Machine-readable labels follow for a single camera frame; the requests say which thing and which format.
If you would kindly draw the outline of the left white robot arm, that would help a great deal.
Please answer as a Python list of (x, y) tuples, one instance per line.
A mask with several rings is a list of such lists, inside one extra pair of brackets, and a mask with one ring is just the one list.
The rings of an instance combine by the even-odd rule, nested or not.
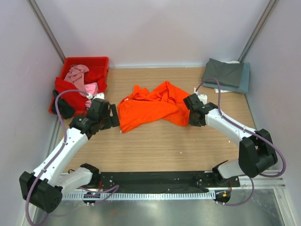
[(53, 212), (62, 197), (80, 188), (99, 185), (99, 169), (84, 163), (67, 176), (61, 173), (75, 153), (97, 132), (120, 125), (115, 104), (95, 98), (86, 115), (71, 121), (63, 139), (52, 153), (32, 173), (23, 172), (19, 178), (22, 197), (46, 213)]

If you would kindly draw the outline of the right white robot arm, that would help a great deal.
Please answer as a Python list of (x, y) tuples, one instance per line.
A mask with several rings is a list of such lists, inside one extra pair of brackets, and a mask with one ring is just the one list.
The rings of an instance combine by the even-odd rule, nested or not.
[(239, 123), (228, 117), (219, 106), (211, 102), (204, 104), (197, 94), (192, 94), (183, 101), (189, 110), (189, 125), (210, 126), (238, 146), (237, 159), (226, 160), (212, 168), (212, 181), (216, 186), (223, 186), (236, 176), (254, 178), (278, 162), (267, 130), (255, 130)]

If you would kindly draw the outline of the orange t shirt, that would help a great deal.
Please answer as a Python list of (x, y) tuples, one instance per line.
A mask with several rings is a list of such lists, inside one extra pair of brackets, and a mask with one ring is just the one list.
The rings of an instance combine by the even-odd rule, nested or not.
[(178, 126), (189, 124), (189, 110), (184, 98), (189, 94), (168, 81), (153, 91), (135, 85), (133, 93), (117, 106), (120, 130), (129, 132), (143, 124), (166, 120)]

